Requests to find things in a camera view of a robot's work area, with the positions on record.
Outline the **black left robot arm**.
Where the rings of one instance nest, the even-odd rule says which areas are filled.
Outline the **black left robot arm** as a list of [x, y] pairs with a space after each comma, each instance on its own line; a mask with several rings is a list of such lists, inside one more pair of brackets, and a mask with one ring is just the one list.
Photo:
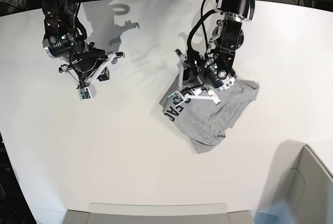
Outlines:
[[[216, 7], [200, 13], [200, 19], [187, 39], [187, 53], [180, 63], [178, 88], [182, 93], [194, 89], [227, 90], [236, 81], [233, 69], [236, 50], [243, 44], [243, 21], [252, 20], [256, 0], [216, 0]], [[192, 46], [192, 39], [204, 22], [213, 14], [222, 19], [210, 38], [205, 38], [206, 51], [200, 54]]]

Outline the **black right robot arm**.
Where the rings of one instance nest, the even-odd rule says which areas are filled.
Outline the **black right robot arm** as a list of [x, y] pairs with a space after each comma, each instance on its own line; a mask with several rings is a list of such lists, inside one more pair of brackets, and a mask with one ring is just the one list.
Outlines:
[[107, 56], [94, 42], [86, 41], [86, 28], [78, 18], [80, 6], [77, 0], [42, 0], [45, 29], [42, 44], [51, 58], [65, 61], [65, 68], [74, 71], [82, 84]]

